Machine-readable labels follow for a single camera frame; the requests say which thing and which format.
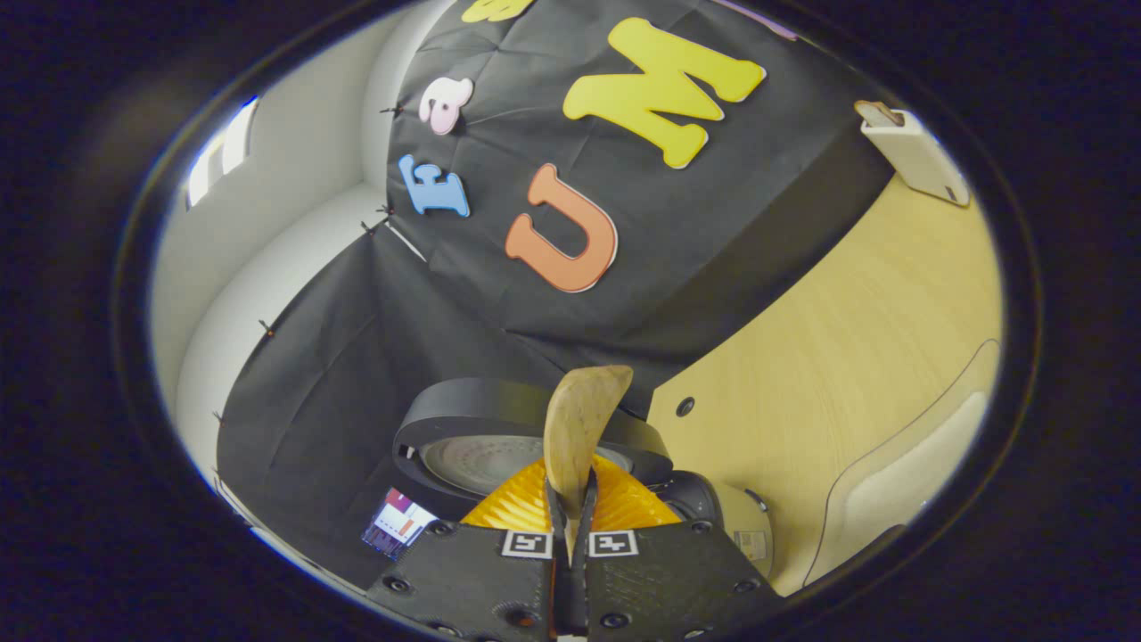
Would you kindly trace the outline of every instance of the wall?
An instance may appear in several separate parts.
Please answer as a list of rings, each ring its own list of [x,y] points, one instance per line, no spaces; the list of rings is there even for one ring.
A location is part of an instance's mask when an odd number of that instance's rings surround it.
[[[286,227],[362,181],[365,86],[404,13],[362,29],[264,91],[245,161],[189,211],[185,197],[175,198],[151,303],[156,375],[171,412],[191,336],[226,283]],[[258,328],[257,319],[250,323]]]

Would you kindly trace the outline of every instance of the white wall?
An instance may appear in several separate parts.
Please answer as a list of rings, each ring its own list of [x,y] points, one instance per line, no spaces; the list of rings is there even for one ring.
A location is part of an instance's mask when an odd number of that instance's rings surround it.
[[[369,76],[369,89],[364,97],[364,114],[361,124],[361,138],[364,140],[362,161],[364,179],[373,187],[383,189],[388,174],[388,139],[391,133],[391,116],[377,117],[380,109],[395,106],[404,83],[404,72],[412,64],[424,36],[439,19],[439,16],[455,0],[428,0],[411,8],[399,29],[393,32],[380,51],[377,66]],[[407,115],[415,114],[419,105],[404,105]]]
[[[151,301],[151,340],[169,411],[191,336],[226,283],[283,229],[362,181],[365,86],[404,13],[362,29],[268,88],[253,116],[249,157],[189,211],[176,198]],[[257,330],[257,319],[251,323]]]

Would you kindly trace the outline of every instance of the label sticker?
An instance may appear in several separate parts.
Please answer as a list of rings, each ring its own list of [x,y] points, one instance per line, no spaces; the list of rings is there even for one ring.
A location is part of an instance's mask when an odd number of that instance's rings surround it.
[[[763,530],[738,530],[733,534],[733,539],[750,562],[763,560],[769,554],[768,541]]]
[[[395,560],[434,521],[436,515],[390,488],[361,539]]]

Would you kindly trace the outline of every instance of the foam letter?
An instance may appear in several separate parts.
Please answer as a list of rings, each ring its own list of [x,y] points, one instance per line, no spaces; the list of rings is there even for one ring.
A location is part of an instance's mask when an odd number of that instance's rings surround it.
[[[421,164],[412,169],[415,164],[412,154],[405,154],[396,164],[404,176],[404,185],[408,188],[412,206],[418,212],[423,213],[426,209],[450,209],[462,217],[471,213],[459,176],[448,173],[440,182],[437,178],[442,172],[435,164]]]
[[[547,163],[531,179],[527,201],[533,205],[550,203],[586,233],[586,249],[576,257],[563,253],[539,231],[531,216],[520,213],[507,233],[508,258],[519,258],[564,292],[581,292],[594,286],[618,252],[618,230],[609,214],[566,182]]]
[[[460,120],[460,107],[468,104],[475,88],[475,83],[468,78],[437,78],[431,81],[420,98],[420,121],[430,122],[431,130],[439,136],[452,131]]]
[[[610,46],[645,73],[584,75],[570,86],[563,113],[572,120],[592,114],[629,129],[662,148],[662,160],[682,169],[705,146],[699,124],[678,125],[654,112],[721,120],[725,113],[686,74],[713,86],[722,100],[739,103],[764,80],[764,70],[672,33],[644,18],[626,18],[610,30]]]
[[[534,0],[476,0],[463,15],[466,23],[509,21],[524,11]]]

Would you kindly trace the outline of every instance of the window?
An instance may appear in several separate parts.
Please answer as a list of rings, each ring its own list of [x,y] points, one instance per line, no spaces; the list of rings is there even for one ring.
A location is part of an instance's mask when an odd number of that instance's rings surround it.
[[[250,153],[250,123],[258,106],[254,97],[242,106],[226,130],[215,136],[199,154],[186,184],[187,206],[194,206],[219,178],[242,164]]]

